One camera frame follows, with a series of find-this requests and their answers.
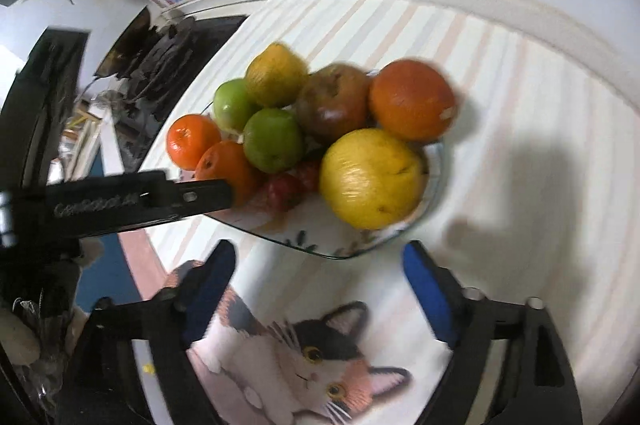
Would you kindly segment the orange tangerine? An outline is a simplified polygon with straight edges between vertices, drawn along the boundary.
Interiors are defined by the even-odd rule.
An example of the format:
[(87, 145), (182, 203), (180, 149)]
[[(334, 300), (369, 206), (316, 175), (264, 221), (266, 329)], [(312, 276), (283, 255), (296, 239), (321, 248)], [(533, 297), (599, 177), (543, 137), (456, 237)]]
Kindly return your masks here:
[(265, 175), (246, 158), (242, 144), (220, 141), (201, 157), (194, 171), (195, 180), (221, 179), (233, 192), (233, 205), (248, 203), (265, 182)]
[(221, 141), (221, 132), (207, 116), (188, 114), (178, 118), (166, 136), (166, 151), (172, 163), (192, 171), (204, 153)]

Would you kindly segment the glass patterned oval plate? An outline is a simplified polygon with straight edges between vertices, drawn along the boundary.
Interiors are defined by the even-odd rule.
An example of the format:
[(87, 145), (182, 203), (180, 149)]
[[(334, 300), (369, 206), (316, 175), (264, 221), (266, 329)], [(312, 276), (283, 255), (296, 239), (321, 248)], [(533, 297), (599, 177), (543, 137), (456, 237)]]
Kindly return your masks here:
[[(296, 119), (294, 104), (280, 110), (290, 111)], [(397, 237), (434, 205), (440, 182), (440, 165), (442, 165), (440, 143), (414, 149), (425, 160), (428, 179), (420, 204), (411, 215), (399, 223), (379, 230), (357, 230), (349, 226), (334, 214), (319, 193), (322, 158), (330, 144), (335, 141), (332, 143), (318, 141), (306, 133), (302, 127), (300, 129), (303, 131), (305, 141), (304, 155), (293, 168), (282, 172), (292, 174), (303, 182), (306, 189), (303, 202), (288, 212), (270, 211), (266, 207), (265, 184), (273, 174), (262, 172), (265, 175), (265, 182), (248, 203), (215, 211), (212, 215), (213, 219), (255, 237), (262, 237), (292, 249), (326, 257), (348, 257), (369, 252), (376, 246)], [(224, 131), (224, 140), (243, 145), (243, 133)]]

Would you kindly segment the green apple on plate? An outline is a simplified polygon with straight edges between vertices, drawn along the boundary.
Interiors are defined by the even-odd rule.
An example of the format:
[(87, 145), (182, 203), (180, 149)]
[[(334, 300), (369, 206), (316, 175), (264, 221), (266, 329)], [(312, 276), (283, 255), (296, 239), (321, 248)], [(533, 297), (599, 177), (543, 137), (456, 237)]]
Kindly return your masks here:
[(226, 81), (215, 92), (213, 114), (221, 130), (242, 133), (246, 123), (259, 110), (260, 106), (247, 92), (244, 78)]

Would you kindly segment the large dark orange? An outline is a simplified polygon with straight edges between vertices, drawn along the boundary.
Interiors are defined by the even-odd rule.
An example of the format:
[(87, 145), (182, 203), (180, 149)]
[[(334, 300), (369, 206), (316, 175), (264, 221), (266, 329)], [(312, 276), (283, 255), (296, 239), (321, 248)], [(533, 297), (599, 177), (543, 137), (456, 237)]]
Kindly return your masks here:
[(380, 127), (416, 143), (442, 137), (458, 114), (447, 79), (430, 64), (411, 59), (387, 64), (372, 78), (369, 104)]

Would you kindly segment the right orange tangerine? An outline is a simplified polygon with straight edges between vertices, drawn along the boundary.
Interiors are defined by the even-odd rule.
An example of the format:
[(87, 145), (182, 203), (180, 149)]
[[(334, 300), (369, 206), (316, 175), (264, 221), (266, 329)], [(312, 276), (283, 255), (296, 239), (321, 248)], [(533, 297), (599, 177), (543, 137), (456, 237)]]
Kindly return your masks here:
[(233, 192), (233, 205), (248, 203), (265, 182), (265, 175), (246, 158), (242, 144), (220, 141), (201, 157), (194, 171), (195, 180), (221, 179)]

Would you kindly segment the left orange tangerine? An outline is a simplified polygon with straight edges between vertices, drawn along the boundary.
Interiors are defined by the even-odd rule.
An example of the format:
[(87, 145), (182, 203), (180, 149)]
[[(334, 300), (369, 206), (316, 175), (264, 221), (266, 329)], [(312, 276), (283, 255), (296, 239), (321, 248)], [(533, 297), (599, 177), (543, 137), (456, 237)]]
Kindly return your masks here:
[(207, 116), (188, 114), (178, 118), (166, 136), (166, 151), (172, 163), (192, 171), (204, 153), (221, 141), (221, 132)]

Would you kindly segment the blue cabinet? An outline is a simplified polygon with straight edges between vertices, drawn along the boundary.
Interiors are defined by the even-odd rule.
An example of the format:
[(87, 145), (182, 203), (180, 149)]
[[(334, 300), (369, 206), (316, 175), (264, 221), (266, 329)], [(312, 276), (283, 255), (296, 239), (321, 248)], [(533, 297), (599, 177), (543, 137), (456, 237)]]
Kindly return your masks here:
[(89, 237), (81, 242), (81, 246), (82, 272), (76, 294), (77, 306), (90, 312), (103, 297), (110, 297), (118, 305), (141, 301), (116, 234)]

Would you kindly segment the brown red apple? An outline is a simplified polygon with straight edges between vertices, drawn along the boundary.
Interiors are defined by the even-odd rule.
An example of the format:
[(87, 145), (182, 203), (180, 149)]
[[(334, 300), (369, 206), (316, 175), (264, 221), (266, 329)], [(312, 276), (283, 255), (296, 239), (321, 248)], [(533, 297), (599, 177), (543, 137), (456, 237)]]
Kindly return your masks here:
[(309, 75), (294, 103), (300, 127), (311, 137), (332, 143), (370, 122), (370, 77), (345, 63), (320, 68)]

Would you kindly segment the small red fruit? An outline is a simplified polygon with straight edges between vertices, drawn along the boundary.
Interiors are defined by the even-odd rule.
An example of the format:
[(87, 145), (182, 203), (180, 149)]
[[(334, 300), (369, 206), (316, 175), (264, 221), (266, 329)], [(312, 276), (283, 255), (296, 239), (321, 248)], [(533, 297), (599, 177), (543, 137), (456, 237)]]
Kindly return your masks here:
[(273, 213), (287, 213), (300, 203), (306, 194), (305, 185), (287, 172), (274, 174), (265, 184), (266, 207)]

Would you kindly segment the dark yellow lemon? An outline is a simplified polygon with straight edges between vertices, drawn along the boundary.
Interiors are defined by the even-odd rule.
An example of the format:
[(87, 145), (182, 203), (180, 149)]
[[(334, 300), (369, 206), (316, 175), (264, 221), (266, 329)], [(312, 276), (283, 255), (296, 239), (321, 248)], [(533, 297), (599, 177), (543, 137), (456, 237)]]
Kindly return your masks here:
[(245, 72), (247, 93), (262, 107), (295, 102), (308, 79), (308, 65), (285, 44), (273, 42), (250, 62)]

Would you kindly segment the striped cat blanket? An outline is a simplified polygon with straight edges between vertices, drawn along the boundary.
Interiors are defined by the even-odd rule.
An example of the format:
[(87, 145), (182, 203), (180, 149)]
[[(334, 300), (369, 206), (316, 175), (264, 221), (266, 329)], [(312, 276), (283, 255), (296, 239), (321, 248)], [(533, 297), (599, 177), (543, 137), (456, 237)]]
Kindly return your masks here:
[[(541, 298), (574, 370), (582, 416), (604, 419), (639, 366), (639, 115), (596, 75), (529, 36), (407, 0), (267, 0), (204, 67), (176, 114), (203, 111), (280, 40), (312, 67), (375, 70), (405, 56), (440, 66), (461, 96), (436, 209), (409, 232), (460, 282), (502, 301)], [(168, 273), (227, 239), (233, 283), (264, 319), (317, 318), (349, 301), (372, 311), (362, 348), (413, 380), (363, 416), (410, 424), (447, 349), (432, 337), (401, 272), (401, 241), (331, 261), (206, 217), (122, 236), (134, 281), (152, 296)]]

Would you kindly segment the green apple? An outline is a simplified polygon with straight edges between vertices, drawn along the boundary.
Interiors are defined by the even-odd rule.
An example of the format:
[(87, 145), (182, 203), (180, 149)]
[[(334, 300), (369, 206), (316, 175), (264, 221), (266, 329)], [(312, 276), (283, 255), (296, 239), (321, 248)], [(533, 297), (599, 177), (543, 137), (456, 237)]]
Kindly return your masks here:
[(263, 108), (244, 127), (243, 150), (255, 168), (265, 174), (279, 174), (302, 159), (303, 131), (290, 111)]
[(242, 133), (246, 123), (259, 110), (260, 106), (247, 92), (244, 78), (226, 81), (215, 92), (213, 114), (221, 130)]

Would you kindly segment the bright yellow lemon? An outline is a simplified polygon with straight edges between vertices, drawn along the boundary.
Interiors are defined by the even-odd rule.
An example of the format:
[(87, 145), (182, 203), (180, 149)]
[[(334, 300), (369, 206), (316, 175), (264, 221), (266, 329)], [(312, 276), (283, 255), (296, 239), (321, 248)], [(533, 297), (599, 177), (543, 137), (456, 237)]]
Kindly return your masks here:
[(338, 218), (357, 230), (379, 230), (406, 219), (428, 179), (424, 158), (378, 128), (358, 129), (324, 154), (319, 192)]

